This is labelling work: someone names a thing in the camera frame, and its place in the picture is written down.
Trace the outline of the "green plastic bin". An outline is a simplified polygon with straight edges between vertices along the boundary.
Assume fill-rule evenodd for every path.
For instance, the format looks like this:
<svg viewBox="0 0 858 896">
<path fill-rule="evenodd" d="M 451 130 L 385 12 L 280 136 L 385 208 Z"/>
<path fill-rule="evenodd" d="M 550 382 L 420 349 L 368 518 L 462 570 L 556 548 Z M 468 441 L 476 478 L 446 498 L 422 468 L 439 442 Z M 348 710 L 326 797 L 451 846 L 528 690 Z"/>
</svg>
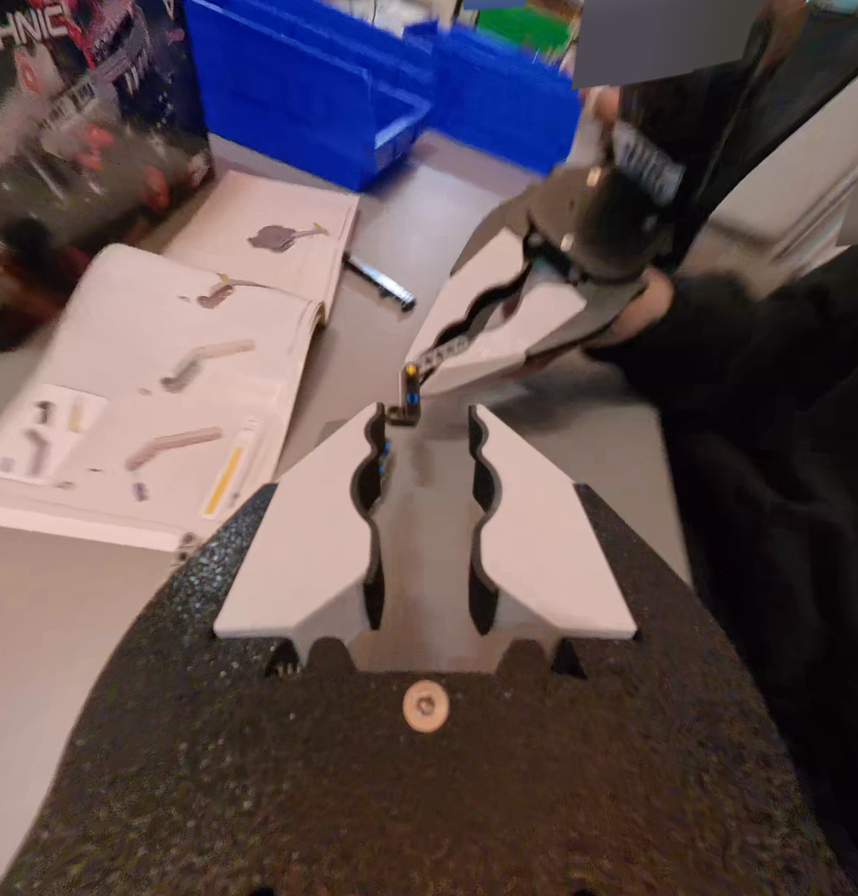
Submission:
<svg viewBox="0 0 858 896">
<path fill-rule="evenodd" d="M 524 6 L 490 8 L 477 14 L 475 30 L 522 49 L 539 53 L 563 50 L 580 11 L 566 2 L 526 2 Z"/>
</svg>

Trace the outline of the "person's right hand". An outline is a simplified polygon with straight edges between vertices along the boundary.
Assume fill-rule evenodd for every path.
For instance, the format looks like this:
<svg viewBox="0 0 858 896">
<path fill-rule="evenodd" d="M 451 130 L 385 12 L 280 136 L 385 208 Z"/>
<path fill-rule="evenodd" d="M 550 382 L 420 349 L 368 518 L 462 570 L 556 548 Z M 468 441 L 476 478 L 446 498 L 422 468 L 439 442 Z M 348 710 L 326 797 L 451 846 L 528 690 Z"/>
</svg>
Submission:
<svg viewBox="0 0 858 896">
<path fill-rule="evenodd" d="M 586 350 L 602 350 L 630 342 L 668 313 L 674 297 L 670 277 L 656 268 L 645 272 L 645 288 L 603 331 L 584 344 Z"/>
</svg>

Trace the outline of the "black office chair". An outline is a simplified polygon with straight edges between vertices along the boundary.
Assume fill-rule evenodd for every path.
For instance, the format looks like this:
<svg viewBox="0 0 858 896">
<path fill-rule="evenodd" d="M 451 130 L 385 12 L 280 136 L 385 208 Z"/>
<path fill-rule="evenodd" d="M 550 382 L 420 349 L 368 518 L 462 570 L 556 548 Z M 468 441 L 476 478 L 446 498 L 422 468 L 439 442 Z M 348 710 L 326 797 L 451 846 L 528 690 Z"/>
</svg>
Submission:
<svg viewBox="0 0 858 896">
<path fill-rule="evenodd" d="M 763 2 L 739 60 L 618 89 L 616 167 L 649 196 L 675 273 L 716 206 L 858 76 L 858 16 Z"/>
</svg>

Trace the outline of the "black toy beam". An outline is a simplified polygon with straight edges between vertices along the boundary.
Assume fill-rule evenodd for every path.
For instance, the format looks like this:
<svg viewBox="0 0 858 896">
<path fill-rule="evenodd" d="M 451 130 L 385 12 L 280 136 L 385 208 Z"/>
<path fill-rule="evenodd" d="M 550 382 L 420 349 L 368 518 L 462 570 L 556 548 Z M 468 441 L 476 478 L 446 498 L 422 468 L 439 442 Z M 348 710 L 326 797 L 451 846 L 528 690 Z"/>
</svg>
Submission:
<svg viewBox="0 0 858 896">
<path fill-rule="evenodd" d="M 348 270 L 373 285 L 381 297 L 394 300 L 403 313 L 410 313 L 416 307 L 416 299 L 412 292 L 390 278 L 389 275 L 349 252 L 344 254 L 344 263 Z"/>
</svg>

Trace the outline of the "open instruction booklet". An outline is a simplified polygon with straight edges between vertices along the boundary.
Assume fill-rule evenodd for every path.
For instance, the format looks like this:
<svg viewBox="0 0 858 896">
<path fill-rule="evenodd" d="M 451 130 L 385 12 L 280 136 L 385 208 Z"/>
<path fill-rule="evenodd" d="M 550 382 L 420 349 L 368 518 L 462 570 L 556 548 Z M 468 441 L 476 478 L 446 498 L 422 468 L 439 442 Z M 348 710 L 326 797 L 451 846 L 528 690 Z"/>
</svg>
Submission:
<svg viewBox="0 0 858 896">
<path fill-rule="evenodd" d="M 0 415 L 0 528 L 212 536 L 278 465 L 359 201 L 229 171 L 163 253 L 99 252 Z"/>
</svg>

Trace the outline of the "dark toy set box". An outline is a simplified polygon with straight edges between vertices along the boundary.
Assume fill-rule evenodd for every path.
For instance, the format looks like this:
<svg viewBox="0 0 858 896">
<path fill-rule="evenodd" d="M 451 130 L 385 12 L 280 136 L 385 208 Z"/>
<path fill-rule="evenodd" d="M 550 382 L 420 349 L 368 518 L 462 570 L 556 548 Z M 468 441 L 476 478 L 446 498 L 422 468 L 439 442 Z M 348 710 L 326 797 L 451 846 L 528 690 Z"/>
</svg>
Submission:
<svg viewBox="0 0 858 896">
<path fill-rule="evenodd" d="M 182 2 L 0 1 L 0 353 L 211 172 Z"/>
</svg>

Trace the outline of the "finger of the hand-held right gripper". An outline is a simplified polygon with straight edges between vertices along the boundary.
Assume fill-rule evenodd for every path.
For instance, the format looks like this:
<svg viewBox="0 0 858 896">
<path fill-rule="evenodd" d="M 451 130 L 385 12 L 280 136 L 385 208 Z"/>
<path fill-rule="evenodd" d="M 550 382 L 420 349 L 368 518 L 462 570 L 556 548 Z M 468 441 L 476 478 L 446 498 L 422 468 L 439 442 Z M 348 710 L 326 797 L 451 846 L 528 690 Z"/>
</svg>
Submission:
<svg viewBox="0 0 858 896">
<path fill-rule="evenodd" d="M 586 296 L 560 281 L 542 280 L 526 290 L 513 314 L 446 339 L 423 354 L 423 396 L 458 391 L 524 365 L 529 353 L 588 308 Z"/>
<path fill-rule="evenodd" d="M 405 366 L 434 372 L 466 350 L 490 311 L 521 289 L 533 261 L 528 212 L 539 190 L 528 186 L 481 221 L 412 342 Z"/>
</svg>

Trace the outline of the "grey desk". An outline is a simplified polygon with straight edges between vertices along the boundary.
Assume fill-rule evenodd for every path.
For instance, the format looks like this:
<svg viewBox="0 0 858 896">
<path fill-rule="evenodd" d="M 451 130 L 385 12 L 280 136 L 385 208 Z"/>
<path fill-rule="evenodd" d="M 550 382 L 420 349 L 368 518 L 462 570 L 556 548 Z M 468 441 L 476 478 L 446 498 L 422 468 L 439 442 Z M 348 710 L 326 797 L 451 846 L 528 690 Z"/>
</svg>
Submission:
<svg viewBox="0 0 858 896">
<path fill-rule="evenodd" d="M 343 274 L 328 329 L 313 344 L 278 470 L 392 376 L 460 249 L 485 213 L 530 175 L 437 135 L 362 196 L 357 256 L 410 288 L 410 315 Z M 410 678 L 489 671 L 502 648 L 467 610 L 469 538 L 478 511 L 467 395 L 430 402 L 415 430 L 390 428 L 394 462 L 379 505 L 386 606 L 356 644 L 361 670 Z M 658 415 L 620 375 L 568 354 L 540 375 L 480 395 L 580 484 L 592 487 L 682 578 L 687 556 Z M 0 880 L 35 819 L 98 673 L 168 580 L 167 554 L 0 527 Z"/>
</svg>

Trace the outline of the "person's black printed hoodie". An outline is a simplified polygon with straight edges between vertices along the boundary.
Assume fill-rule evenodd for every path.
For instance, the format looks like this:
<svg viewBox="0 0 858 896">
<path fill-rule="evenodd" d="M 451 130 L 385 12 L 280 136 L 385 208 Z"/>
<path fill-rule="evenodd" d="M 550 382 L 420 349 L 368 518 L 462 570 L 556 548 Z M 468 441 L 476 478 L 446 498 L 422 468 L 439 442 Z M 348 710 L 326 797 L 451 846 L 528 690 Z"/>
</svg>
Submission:
<svg viewBox="0 0 858 896">
<path fill-rule="evenodd" d="M 848 247 L 752 297 L 793 305 L 771 403 L 698 428 L 659 414 L 694 582 L 858 889 L 857 267 Z"/>
</svg>

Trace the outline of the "person's right forearm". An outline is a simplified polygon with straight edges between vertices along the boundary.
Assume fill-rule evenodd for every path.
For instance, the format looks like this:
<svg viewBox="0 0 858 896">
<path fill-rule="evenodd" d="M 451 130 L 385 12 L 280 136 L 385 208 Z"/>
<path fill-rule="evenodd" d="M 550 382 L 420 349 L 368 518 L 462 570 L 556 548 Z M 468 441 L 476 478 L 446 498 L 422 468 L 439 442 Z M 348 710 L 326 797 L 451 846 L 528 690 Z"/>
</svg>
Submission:
<svg viewBox="0 0 858 896">
<path fill-rule="evenodd" d="M 715 425 L 771 403 L 793 305 L 779 295 L 755 300 L 729 276 L 670 279 L 674 297 L 664 318 L 630 342 L 585 352 L 618 367 L 634 392 L 684 427 Z"/>
</svg>

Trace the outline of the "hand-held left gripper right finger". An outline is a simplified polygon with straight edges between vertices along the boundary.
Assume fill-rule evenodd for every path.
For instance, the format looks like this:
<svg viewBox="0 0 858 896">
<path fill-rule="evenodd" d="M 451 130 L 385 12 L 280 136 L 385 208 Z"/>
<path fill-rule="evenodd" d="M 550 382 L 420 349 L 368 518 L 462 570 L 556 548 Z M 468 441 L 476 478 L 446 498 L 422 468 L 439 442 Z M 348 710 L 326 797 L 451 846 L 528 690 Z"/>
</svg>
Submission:
<svg viewBox="0 0 858 896">
<path fill-rule="evenodd" d="M 468 409 L 473 499 L 468 609 L 481 637 L 631 641 L 638 625 L 578 485 L 484 405 Z"/>
</svg>

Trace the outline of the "grey toy beam assembly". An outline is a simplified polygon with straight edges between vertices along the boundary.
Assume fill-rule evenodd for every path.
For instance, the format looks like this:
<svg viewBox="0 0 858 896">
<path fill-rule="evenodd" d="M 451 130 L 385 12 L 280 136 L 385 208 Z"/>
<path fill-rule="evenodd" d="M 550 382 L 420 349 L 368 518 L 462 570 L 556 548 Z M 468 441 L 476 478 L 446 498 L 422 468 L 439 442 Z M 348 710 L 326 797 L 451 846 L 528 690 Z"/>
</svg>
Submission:
<svg viewBox="0 0 858 896">
<path fill-rule="evenodd" d="M 423 383 L 442 363 L 466 351 L 469 346 L 470 337 L 461 334 L 407 361 L 399 376 L 399 404 L 387 409 L 387 423 L 391 427 L 416 427 L 422 416 Z"/>
</svg>

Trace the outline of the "another person's forearm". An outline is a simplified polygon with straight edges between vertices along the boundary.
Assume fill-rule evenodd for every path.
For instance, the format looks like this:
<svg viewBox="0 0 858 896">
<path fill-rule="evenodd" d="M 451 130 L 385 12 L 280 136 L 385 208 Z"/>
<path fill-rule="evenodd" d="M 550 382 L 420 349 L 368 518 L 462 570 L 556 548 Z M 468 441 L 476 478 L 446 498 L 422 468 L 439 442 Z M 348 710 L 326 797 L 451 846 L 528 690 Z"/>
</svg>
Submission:
<svg viewBox="0 0 858 896">
<path fill-rule="evenodd" d="M 595 141 L 602 140 L 619 119 L 621 86 L 601 85 L 582 88 L 579 95 L 582 100 L 580 134 Z"/>
</svg>

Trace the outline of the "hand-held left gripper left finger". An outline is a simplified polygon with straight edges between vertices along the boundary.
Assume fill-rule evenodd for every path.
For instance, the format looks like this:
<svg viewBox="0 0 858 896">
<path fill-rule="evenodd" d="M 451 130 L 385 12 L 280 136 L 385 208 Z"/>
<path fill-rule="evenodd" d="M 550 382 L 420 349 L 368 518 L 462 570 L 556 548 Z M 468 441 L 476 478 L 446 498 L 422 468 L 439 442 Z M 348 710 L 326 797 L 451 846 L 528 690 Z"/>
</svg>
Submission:
<svg viewBox="0 0 858 896">
<path fill-rule="evenodd" d="M 221 610 L 215 636 L 284 639 L 298 657 L 324 638 L 377 632 L 385 607 L 380 539 L 386 409 L 373 402 L 278 480 Z"/>
</svg>

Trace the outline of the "blue plastic bin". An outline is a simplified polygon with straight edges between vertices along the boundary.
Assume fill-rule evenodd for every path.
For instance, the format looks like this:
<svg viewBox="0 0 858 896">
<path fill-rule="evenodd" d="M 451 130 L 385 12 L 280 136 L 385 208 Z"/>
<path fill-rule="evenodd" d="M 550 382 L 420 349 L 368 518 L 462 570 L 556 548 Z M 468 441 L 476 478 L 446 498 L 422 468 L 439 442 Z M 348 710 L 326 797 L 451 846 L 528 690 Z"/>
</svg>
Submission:
<svg viewBox="0 0 858 896">
<path fill-rule="evenodd" d="M 566 73 L 461 26 L 431 43 L 432 129 L 540 175 L 569 157 L 581 104 Z"/>
<path fill-rule="evenodd" d="M 432 53 L 323 2 L 185 2 L 209 130 L 352 191 L 404 158 Z"/>
</svg>

